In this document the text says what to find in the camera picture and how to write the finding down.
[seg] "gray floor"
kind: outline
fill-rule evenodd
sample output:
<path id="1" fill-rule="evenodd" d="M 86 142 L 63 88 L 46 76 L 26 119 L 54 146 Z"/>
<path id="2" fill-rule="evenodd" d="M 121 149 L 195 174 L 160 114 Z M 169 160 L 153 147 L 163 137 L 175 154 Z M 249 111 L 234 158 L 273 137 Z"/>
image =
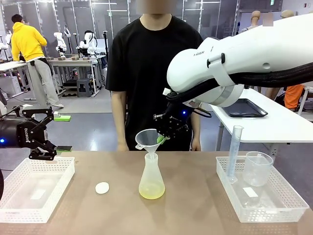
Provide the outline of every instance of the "gray floor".
<path id="1" fill-rule="evenodd" d="M 21 104 L 38 105 L 37 101 L 25 101 L 24 98 L 34 98 L 32 91 L 23 93 L 15 98 L 8 100 L 7 109 Z M 62 114 L 75 113 L 111 113 L 110 92 L 104 88 L 95 97 L 61 97 L 60 102 L 64 105 L 63 109 L 58 110 Z"/>
<path id="2" fill-rule="evenodd" d="M 201 144 L 203 151 L 214 151 L 219 120 L 213 114 L 201 119 Z M 114 151 L 116 133 L 112 114 L 72 114 L 71 122 L 52 122 L 48 125 L 49 139 L 55 145 L 72 145 L 73 150 Z M 228 151 L 230 134 L 224 131 L 222 150 Z M 240 150 L 268 152 L 260 143 L 242 143 Z M 0 166 L 13 170 L 28 156 L 28 149 L 1 149 Z M 313 144 L 282 146 L 275 160 L 276 168 L 313 207 Z M 6 177 L 10 171 L 3 171 Z"/>

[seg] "plastic tray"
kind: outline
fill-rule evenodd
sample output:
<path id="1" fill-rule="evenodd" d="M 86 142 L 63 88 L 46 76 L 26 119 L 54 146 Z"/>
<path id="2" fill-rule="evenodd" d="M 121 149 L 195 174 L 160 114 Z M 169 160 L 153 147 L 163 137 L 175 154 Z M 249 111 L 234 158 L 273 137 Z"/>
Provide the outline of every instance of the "plastic tray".
<path id="1" fill-rule="evenodd" d="M 238 181 L 234 184 L 229 182 L 225 173 L 228 157 L 217 157 L 216 160 L 216 172 L 240 222 L 298 222 L 309 208 L 309 205 L 274 167 L 266 185 L 253 187 L 242 178 L 245 157 L 237 159 L 235 174 Z"/>
<path id="2" fill-rule="evenodd" d="M 268 114 L 248 99 L 238 99 L 234 104 L 223 109 L 232 118 L 262 118 Z"/>
<path id="3" fill-rule="evenodd" d="M 24 159 L 4 180 L 0 223 L 46 223 L 74 173 L 74 158 Z"/>

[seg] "gray pants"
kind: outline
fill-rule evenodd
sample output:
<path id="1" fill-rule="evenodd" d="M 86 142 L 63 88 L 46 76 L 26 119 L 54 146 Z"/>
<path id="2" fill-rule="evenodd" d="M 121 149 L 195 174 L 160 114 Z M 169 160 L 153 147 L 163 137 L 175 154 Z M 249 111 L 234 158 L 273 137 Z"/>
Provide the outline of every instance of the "gray pants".
<path id="1" fill-rule="evenodd" d="M 30 62 L 28 62 L 27 67 L 29 70 L 30 80 L 33 85 L 34 94 L 37 102 L 40 105 L 59 104 L 60 101 L 53 85 L 49 65 L 41 60 L 35 60 L 34 62 L 35 66 L 32 66 Z"/>

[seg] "green object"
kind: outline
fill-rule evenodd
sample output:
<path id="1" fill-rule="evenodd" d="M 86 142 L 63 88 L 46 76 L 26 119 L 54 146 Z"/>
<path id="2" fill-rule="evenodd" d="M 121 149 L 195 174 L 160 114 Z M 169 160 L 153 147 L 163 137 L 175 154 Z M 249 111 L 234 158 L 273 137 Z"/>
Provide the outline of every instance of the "green object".
<path id="1" fill-rule="evenodd" d="M 73 146 L 58 146 L 57 147 L 57 154 L 60 155 L 61 153 L 64 152 L 71 152 Z"/>
<path id="2" fill-rule="evenodd" d="M 169 138 L 164 137 L 164 136 L 159 136 L 159 137 L 157 138 L 156 142 L 159 143 L 159 144 L 164 144 L 164 142 L 165 142 L 166 140 L 169 140 Z"/>
<path id="3" fill-rule="evenodd" d="M 70 121 L 70 115 L 61 115 L 60 117 L 54 118 L 55 121 Z"/>

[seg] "black t-shirt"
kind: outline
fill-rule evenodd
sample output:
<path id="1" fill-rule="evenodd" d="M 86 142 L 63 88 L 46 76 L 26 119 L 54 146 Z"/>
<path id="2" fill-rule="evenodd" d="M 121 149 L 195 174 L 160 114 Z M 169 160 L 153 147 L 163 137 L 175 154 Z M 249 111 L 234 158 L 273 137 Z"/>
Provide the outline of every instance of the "black t-shirt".
<path id="1" fill-rule="evenodd" d="M 115 36 L 110 50 L 106 89 L 126 91 L 128 116 L 125 126 L 127 145 L 135 150 L 136 134 L 155 128 L 154 114 L 167 107 L 163 90 L 170 88 L 167 69 L 182 50 L 198 48 L 200 34 L 186 22 L 172 17 L 169 25 L 159 31 L 146 29 L 139 19 Z M 168 140 L 159 150 L 189 150 L 192 132 L 176 140 Z"/>

